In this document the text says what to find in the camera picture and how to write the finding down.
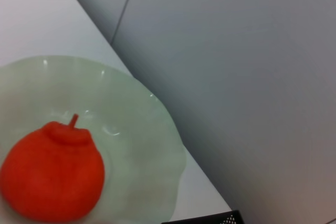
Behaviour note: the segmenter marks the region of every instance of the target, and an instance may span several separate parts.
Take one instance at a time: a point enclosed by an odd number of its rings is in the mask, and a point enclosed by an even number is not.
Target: black mesh tray
[[[166,224],[244,224],[243,219],[238,210],[187,220],[164,222],[162,224],[165,223]]]

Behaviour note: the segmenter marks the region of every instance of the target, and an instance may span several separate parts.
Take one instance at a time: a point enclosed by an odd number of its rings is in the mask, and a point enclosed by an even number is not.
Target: white table
[[[93,59],[130,74],[76,0],[0,0],[0,66],[36,55]],[[186,150],[171,220],[230,211]]]

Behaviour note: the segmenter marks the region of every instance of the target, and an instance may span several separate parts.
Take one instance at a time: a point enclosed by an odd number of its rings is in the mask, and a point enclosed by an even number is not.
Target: red fruit
[[[0,171],[0,190],[9,205],[36,221],[80,219],[96,205],[104,164],[91,134],[69,125],[47,123],[21,139]]]

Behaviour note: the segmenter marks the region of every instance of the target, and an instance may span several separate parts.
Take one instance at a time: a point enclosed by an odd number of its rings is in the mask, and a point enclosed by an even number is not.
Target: green glass plate
[[[161,223],[171,218],[185,153],[173,120],[140,82],[76,57],[39,56],[0,68],[0,164],[27,133],[49,121],[90,130],[106,180],[79,223]],[[0,200],[0,223],[33,223]]]

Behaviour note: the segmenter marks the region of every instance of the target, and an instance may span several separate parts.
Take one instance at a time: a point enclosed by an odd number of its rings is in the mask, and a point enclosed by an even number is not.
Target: fruit stem
[[[72,119],[71,119],[70,123],[69,123],[69,127],[70,127],[71,129],[73,129],[73,128],[75,127],[75,124],[76,124],[76,122],[77,122],[77,119],[78,119],[78,114],[74,114],[74,115],[72,116]]]

